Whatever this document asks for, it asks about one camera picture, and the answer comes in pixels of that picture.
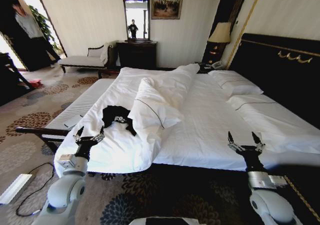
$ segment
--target doorway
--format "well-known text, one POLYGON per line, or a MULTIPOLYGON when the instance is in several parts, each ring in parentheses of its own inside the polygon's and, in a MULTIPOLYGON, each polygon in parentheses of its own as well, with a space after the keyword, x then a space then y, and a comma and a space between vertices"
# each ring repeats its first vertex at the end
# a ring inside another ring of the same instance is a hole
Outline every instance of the doorway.
POLYGON ((22 69, 24 66, 28 71, 35 71, 53 64, 58 56, 60 58, 66 57, 64 48, 41 0, 0 0, 0 5, 5 18, 0 23, 0 50, 2 53, 9 53, 17 67, 22 69), (23 10, 34 18, 34 22, 44 36, 42 41, 47 41, 48 49, 39 46, 39 40, 36 39, 38 37, 30 38, 24 30, 25 28, 18 24, 13 4, 20 4, 23 10))
POLYGON ((60 43, 60 40, 56 34, 56 31, 54 30, 54 27, 49 19, 49 16, 47 14, 47 11, 45 10, 45 7, 41 0, 24 0, 25 3, 30 8, 32 14, 34 17, 36 17, 38 14, 44 16, 46 18, 45 24, 47 25, 47 30, 50 34, 48 40, 49 43, 52 45, 55 52, 63 59, 66 57, 65 52, 63 50, 63 47, 60 43))

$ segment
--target picture frame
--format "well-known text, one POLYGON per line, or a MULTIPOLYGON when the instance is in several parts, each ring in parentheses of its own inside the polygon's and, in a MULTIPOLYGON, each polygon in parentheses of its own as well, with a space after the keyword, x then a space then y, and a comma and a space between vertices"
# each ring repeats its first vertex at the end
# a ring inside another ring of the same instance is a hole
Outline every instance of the picture frame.
POLYGON ((151 0, 151 19, 180 19, 183 0, 151 0))

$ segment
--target patterned carpet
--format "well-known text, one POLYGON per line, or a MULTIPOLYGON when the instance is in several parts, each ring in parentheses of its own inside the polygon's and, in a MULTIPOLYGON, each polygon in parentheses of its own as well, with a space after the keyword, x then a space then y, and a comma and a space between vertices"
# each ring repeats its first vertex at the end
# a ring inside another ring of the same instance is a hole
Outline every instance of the patterned carpet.
MULTIPOLYGON (((43 86, 0 107, 0 193, 21 173, 27 173, 53 154, 33 134, 15 132, 17 126, 43 127, 66 109, 97 79, 96 71, 43 68, 26 72, 28 79, 42 79, 43 86)), ((51 176, 45 165, 15 204, 0 206, 0 224, 29 225, 35 219, 18 217, 20 202, 51 176)), ((135 218, 175 216, 199 219, 207 225, 260 224, 250 208, 247 177, 243 173, 211 169, 153 165, 131 174, 97 174, 86 178, 76 224, 126 225, 135 218)), ((31 196, 20 213, 41 208, 54 176, 43 190, 31 196)))

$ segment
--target wooden dresser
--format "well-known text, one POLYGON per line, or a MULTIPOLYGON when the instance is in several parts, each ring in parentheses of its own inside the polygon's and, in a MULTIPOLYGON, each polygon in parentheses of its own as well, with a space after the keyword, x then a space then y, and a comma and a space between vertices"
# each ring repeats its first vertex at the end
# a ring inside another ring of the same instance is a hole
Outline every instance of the wooden dresser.
POLYGON ((149 70, 156 68, 156 41, 119 41, 116 44, 121 67, 149 70))

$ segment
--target black t-shirt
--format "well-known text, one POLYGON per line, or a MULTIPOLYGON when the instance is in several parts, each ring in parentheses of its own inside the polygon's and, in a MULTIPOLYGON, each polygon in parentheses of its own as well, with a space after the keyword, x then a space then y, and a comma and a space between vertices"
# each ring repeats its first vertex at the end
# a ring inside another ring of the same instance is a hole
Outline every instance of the black t-shirt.
POLYGON ((130 30, 130 32, 131 32, 132 34, 135 34, 136 31, 138 30, 138 27, 137 27, 135 24, 131 24, 131 25, 129 26, 129 30, 130 30))

